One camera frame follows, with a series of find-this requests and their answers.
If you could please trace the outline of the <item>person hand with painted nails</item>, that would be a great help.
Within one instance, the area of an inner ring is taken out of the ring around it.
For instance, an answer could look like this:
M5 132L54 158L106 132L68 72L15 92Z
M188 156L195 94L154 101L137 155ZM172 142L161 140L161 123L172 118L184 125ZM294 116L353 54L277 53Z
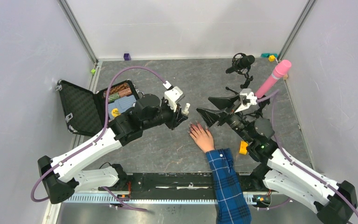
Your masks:
M207 153L215 149L214 139L209 129L200 123L189 125L189 135L202 152Z

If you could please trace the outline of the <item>small nail polish bottle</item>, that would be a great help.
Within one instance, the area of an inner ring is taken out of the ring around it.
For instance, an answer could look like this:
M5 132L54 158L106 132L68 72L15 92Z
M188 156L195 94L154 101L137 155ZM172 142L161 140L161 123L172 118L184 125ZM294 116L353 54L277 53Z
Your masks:
M182 109L182 114L185 116L189 115L189 108L190 108L191 104L190 103L186 103L184 108Z

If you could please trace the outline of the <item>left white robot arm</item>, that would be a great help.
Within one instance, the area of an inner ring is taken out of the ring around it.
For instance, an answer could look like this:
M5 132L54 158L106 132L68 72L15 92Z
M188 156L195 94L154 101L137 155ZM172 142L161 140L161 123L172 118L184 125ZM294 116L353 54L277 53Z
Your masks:
M49 200L52 204L58 204L85 189L114 187L123 190L128 178L114 167L88 171L84 168L105 154L141 138L144 130L162 124L174 130L188 119L190 104L181 106L177 102L181 97L181 94L175 93L159 99L153 94L146 94L80 146L54 158L46 155L39 158L40 178L31 190L32 201ZM40 200L34 196L39 183L43 184L47 193L47 197Z

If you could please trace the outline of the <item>blue plaid sleeve forearm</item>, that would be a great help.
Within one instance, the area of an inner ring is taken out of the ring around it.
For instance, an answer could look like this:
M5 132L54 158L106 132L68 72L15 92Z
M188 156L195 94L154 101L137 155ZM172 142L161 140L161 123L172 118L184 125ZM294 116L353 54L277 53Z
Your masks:
M234 161L229 148L212 150L206 153L213 175L217 201L218 224L249 224L252 221L249 206L234 169Z

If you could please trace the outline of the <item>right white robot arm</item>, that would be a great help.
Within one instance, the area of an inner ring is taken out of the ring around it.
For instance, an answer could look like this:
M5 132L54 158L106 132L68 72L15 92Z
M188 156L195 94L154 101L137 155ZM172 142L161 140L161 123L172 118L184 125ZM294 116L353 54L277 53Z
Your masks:
M258 166L250 178L255 190L265 188L284 194L312 210L324 224L347 224L358 215L355 187L337 182L306 166L277 141L273 125L261 109L246 114L251 106L263 108L269 97L252 93L232 97L210 97L215 109L197 108L207 126L227 124L246 142L247 153Z

